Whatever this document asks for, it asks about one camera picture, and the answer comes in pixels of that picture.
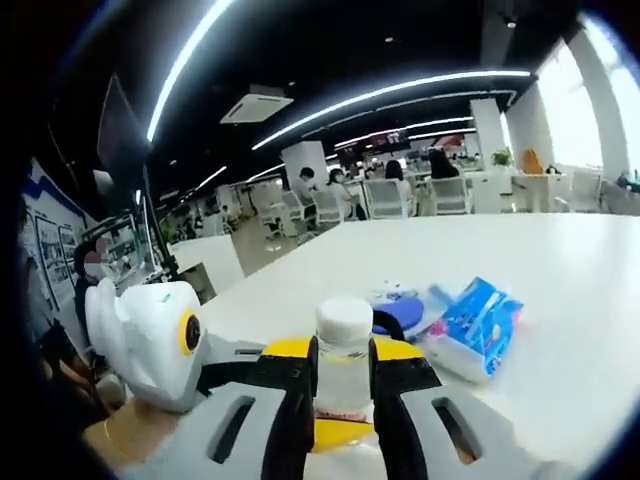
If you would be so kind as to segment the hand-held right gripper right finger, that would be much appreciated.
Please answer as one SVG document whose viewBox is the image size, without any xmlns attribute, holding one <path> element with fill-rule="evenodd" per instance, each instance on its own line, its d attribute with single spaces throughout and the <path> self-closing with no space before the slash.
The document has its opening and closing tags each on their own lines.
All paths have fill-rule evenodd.
<svg viewBox="0 0 640 480">
<path fill-rule="evenodd" d="M 521 447 L 510 420 L 473 394 L 442 385 L 420 351 L 370 341 L 374 429 L 389 479 L 563 479 L 565 465 Z"/>
</svg>

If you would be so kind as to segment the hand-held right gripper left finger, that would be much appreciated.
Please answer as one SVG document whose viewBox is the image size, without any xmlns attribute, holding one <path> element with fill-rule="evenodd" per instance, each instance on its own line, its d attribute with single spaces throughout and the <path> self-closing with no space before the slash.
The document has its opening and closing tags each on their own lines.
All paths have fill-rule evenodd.
<svg viewBox="0 0 640 480">
<path fill-rule="evenodd" d="M 185 415 L 121 479 L 301 479 L 314 446 L 317 341 L 289 356 L 264 353 Z"/>
</svg>

